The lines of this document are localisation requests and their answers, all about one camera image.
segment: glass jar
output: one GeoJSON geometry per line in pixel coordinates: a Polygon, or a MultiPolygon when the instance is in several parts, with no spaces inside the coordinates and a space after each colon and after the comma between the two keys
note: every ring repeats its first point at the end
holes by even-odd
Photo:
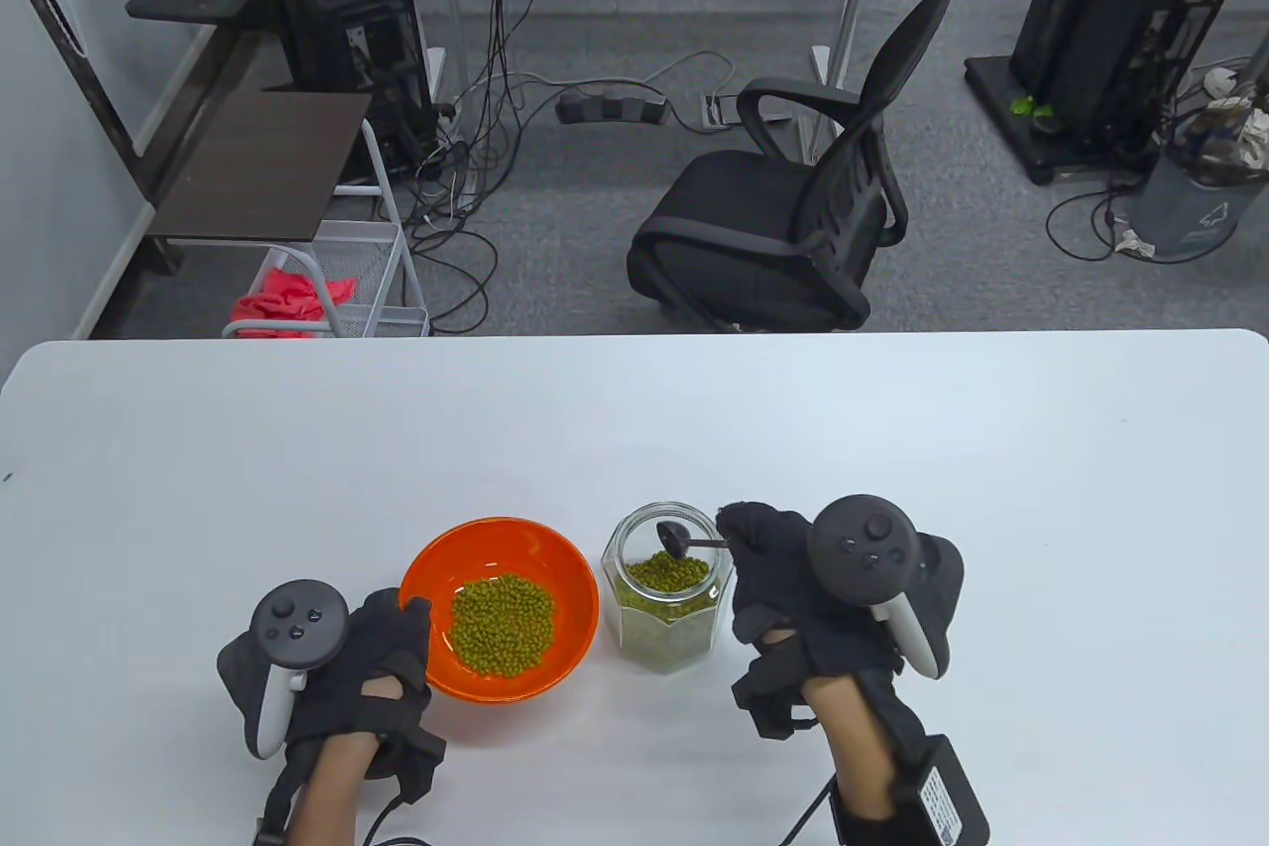
{"type": "Polygon", "coordinates": [[[650,502],[622,519],[600,561],[612,596],[605,614],[622,653],[660,674],[689,665],[713,647],[732,569],[726,548],[689,548],[688,557],[708,566],[702,582],[678,592],[641,585],[631,566],[665,552],[656,534],[656,524],[665,520],[684,524],[694,539],[722,538],[713,520],[693,506],[650,502]]]}

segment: tabletop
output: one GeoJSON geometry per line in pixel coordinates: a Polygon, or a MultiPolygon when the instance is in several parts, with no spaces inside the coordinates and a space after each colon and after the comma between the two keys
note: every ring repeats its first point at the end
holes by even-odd
{"type": "MultiPolygon", "coordinates": [[[[950,671],[898,690],[994,842],[1256,842],[1266,434],[1269,348],[1237,330],[44,344],[0,389],[0,830],[246,846],[279,761],[214,658],[282,580],[359,602],[476,516],[598,559],[648,501],[872,492],[964,556],[950,671]]],[[[728,635],[651,675],[602,628],[536,701],[438,696],[448,757],[382,832],[774,846],[831,766],[815,732],[756,737],[747,660],[728,635]]],[[[802,837],[835,842],[827,813],[802,837]]]]}

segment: jar opening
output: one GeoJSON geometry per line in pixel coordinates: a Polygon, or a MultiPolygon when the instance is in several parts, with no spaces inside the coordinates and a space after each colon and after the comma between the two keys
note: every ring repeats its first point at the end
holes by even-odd
{"type": "Polygon", "coordinates": [[[714,529],[713,520],[703,511],[693,509],[684,502],[648,502],[647,506],[632,511],[617,525],[617,573],[641,597],[661,605],[678,605],[690,601],[711,591],[718,583],[718,576],[723,566],[723,548],[693,548],[690,557],[698,557],[709,566],[706,577],[695,586],[676,592],[656,591],[641,583],[629,572],[631,564],[646,562],[657,552],[665,552],[656,534],[656,524],[662,520],[671,520],[687,525],[693,538],[721,539],[721,534],[714,529]]]}

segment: hand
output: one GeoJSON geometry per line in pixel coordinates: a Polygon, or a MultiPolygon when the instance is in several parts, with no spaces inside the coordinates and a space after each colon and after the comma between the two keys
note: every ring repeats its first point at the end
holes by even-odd
{"type": "Polygon", "coordinates": [[[431,789],[445,743],[419,726],[431,701],[428,641],[431,605],[414,599],[402,611],[397,589],[382,589],[348,619],[339,654],[312,672],[296,698],[287,760],[299,748],[341,734],[373,734],[378,747],[368,779],[396,775],[405,803],[431,789]]]}
{"type": "Polygon", "coordinates": [[[830,597],[811,572],[807,533],[797,511],[761,502],[735,502],[718,511],[717,528],[736,563],[732,632],[761,657],[732,686],[736,704],[759,734],[789,737],[794,705],[812,677],[879,671],[886,679],[901,660],[884,628],[867,609],[830,597]]]}
{"type": "Polygon", "coordinates": [[[893,643],[872,613],[843,605],[816,581],[806,547],[811,524],[802,515],[735,502],[718,511],[717,526],[736,563],[732,628],[742,643],[796,632],[812,675],[897,667],[893,643]]]}

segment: chair backrest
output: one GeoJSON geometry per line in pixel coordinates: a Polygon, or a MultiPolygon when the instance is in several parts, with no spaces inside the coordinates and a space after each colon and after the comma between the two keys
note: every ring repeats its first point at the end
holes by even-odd
{"type": "Polygon", "coordinates": [[[952,0],[923,0],[882,44],[864,80],[859,112],[841,131],[815,166],[798,198],[793,235],[802,240],[815,231],[827,238],[822,266],[862,283],[878,244],[896,244],[906,228],[897,183],[890,170],[879,115],[902,93],[907,79],[925,56],[952,0]],[[886,230],[886,193],[896,203],[896,233],[886,230]]]}

